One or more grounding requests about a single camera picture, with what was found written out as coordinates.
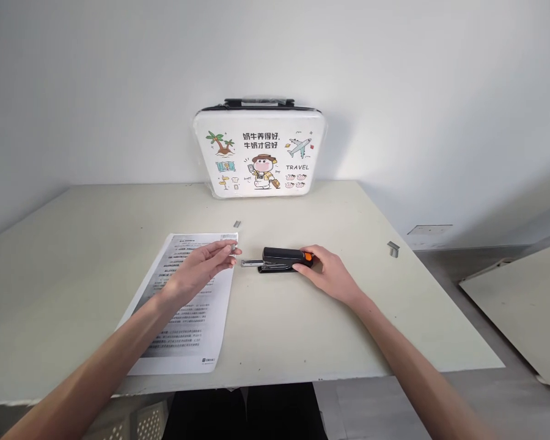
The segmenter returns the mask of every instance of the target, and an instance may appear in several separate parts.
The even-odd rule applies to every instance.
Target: leaning board
[[[550,247],[460,287],[550,384]]]

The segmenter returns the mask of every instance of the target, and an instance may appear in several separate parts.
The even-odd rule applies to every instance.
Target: gray floor
[[[521,355],[458,287],[457,281],[527,247],[418,252],[506,368],[447,374],[448,380],[501,438],[550,439],[550,387],[539,383]],[[393,377],[318,383],[318,401],[330,440],[427,439]]]

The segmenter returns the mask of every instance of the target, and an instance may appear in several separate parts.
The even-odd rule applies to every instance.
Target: wall outlet
[[[408,235],[440,235],[452,228],[452,225],[417,225]]]

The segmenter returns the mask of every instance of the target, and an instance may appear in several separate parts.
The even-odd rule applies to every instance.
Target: white wall
[[[546,235],[550,1],[520,0],[0,0],[0,232],[68,185],[200,181],[191,117],[249,94],[321,109],[320,177],[402,235],[455,225],[414,248]]]

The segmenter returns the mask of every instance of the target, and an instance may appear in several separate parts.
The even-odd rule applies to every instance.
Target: cartoon character
[[[305,141],[298,141],[297,139],[290,139],[290,141],[292,141],[294,144],[296,144],[297,147],[295,147],[291,151],[288,150],[288,153],[291,155],[291,157],[293,157],[293,155],[295,153],[299,152],[299,154],[301,154],[301,158],[303,159],[304,156],[306,155],[306,145],[309,144],[310,142],[312,142],[311,138],[306,139]]]
[[[270,189],[271,184],[279,188],[279,180],[273,177],[271,170],[277,159],[271,155],[262,154],[252,159],[252,165],[249,165],[249,171],[255,176],[255,186],[257,189]]]

